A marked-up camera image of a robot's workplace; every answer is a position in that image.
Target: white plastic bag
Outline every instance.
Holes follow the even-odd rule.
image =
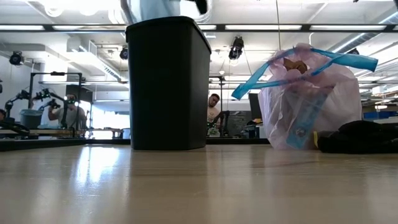
[[[374,71],[377,59],[299,44],[278,52],[232,96],[240,99],[250,89],[262,89],[259,102],[272,146],[312,148],[313,131],[335,131],[362,118],[358,81],[346,66]],[[257,83],[268,68],[272,78]]]
[[[308,71],[287,71],[284,59],[275,60],[270,82],[306,77],[329,59],[315,52],[299,52],[285,57],[303,61]],[[315,77],[287,85],[264,88],[259,94],[266,136],[276,149],[314,147],[313,131],[336,131],[341,125],[362,118],[361,96],[354,74],[333,64]]]

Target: trash can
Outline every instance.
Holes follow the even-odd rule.
[[[131,146],[187,150],[206,144],[210,45],[189,17],[164,17],[126,29]]]
[[[29,129],[37,129],[42,122],[43,111],[38,110],[21,110],[19,112],[21,116],[21,125]]]

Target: blue bag handle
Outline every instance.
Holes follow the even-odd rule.
[[[264,72],[267,70],[271,62],[278,60],[280,58],[284,58],[288,55],[294,54],[294,48],[289,49],[285,51],[284,53],[280,54],[278,57],[273,58],[266,62],[264,65],[262,65],[259,69],[257,69],[256,72],[249,78],[249,80],[244,83],[240,84],[236,89],[233,91],[232,96],[235,97],[236,99],[240,100],[249,90],[252,89],[260,89],[260,88],[267,88],[267,87],[272,87],[272,86],[280,86],[280,85],[286,85],[289,83],[297,82],[300,80],[303,80],[304,77],[298,77],[295,79],[290,79],[290,80],[277,80],[273,82],[267,82],[267,83],[257,83],[258,79],[262,77]],[[326,50],[320,50],[320,49],[310,49],[312,52],[321,54],[323,56],[331,58],[329,62],[324,64],[322,67],[318,68],[314,72],[311,73],[311,76],[318,75],[322,71],[324,71],[326,68],[330,67],[333,63],[339,64],[339,65],[345,65],[353,68],[360,68],[360,69],[366,69],[370,70],[372,72],[375,71],[378,63],[378,59],[367,57],[367,56],[362,56],[362,55],[355,55],[355,54],[341,54],[341,53],[333,53],[329,52]]]

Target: black cloth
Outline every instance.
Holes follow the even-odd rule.
[[[398,124],[353,121],[318,137],[321,152],[345,154],[398,153]]]

